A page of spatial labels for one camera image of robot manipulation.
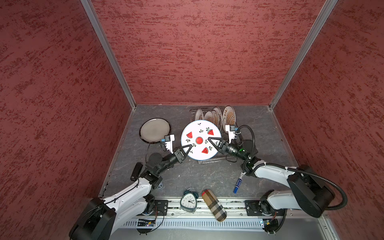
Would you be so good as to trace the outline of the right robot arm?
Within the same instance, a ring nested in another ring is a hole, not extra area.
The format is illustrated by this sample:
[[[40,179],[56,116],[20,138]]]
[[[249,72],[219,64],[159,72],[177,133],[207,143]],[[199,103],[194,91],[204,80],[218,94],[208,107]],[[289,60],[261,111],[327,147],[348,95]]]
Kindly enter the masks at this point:
[[[265,215],[280,209],[301,210],[307,215],[319,218],[325,211],[336,211],[347,206],[346,192],[329,179],[317,175],[307,165],[286,167],[276,163],[268,163],[258,158],[256,138],[252,130],[251,139],[245,140],[242,129],[251,128],[242,125],[239,128],[229,127],[233,138],[209,135],[208,142],[221,154],[243,160],[242,173],[249,177],[267,179],[286,186],[286,191],[270,190],[259,202],[259,210]]]

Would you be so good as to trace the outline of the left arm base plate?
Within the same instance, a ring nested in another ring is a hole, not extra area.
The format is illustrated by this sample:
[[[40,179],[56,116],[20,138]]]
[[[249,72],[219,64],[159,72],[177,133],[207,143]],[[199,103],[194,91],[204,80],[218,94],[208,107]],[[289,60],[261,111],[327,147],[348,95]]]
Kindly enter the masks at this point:
[[[167,214],[169,200],[151,200],[141,216],[156,216],[158,213]]]

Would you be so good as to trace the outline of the white plate red dots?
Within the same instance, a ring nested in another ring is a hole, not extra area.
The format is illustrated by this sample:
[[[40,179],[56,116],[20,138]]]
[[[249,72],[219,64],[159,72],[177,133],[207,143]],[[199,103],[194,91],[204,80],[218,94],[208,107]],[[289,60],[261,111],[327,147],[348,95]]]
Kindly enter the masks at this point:
[[[217,114],[218,128],[219,128],[219,130],[221,130],[222,129],[222,120],[223,120],[222,111],[219,107],[214,107],[213,111],[216,112],[216,114]]]

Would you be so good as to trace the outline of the watermelon pattern plate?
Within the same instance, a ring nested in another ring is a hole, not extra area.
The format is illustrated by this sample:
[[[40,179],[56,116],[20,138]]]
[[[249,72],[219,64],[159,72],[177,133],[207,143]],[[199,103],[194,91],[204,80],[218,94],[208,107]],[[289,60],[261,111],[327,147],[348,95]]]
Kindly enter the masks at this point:
[[[196,161],[205,161],[213,158],[218,151],[209,150],[208,137],[221,138],[221,132],[215,124],[206,120],[189,123],[181,134],[181,145],[192,145],[188,156]]]

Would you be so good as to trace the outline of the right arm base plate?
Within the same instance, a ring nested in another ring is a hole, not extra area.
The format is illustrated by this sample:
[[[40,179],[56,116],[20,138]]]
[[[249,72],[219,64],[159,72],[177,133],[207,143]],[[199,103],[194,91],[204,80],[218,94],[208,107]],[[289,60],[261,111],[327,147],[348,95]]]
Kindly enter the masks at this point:
[[[266,200],[246,200],[245,209],[247,216],[253,217],[282,217],[285,213],[283,209],[275,210]]]

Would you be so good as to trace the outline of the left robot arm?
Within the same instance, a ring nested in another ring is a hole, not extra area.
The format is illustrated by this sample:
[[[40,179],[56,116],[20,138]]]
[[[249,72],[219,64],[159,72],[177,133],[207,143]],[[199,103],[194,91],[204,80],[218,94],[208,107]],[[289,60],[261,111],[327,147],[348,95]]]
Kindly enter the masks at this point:
[[[130,186],[111,197],[92,199],[69,232],[71,240],[108,240],[123,223],[142,213],[151,213],[155,198],[151,191],[162,182],[161,173],[182,163],[192,145],[163,157],[151,154],[145,170]]]

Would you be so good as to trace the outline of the white plate red text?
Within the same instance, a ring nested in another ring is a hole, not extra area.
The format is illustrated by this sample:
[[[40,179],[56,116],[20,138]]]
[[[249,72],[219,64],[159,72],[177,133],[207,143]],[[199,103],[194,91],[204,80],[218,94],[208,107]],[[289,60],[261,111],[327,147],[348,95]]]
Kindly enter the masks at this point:
[[[203,120],[204,119],[204,114],[202,109],[197,109],[195,112],[195,121]]]

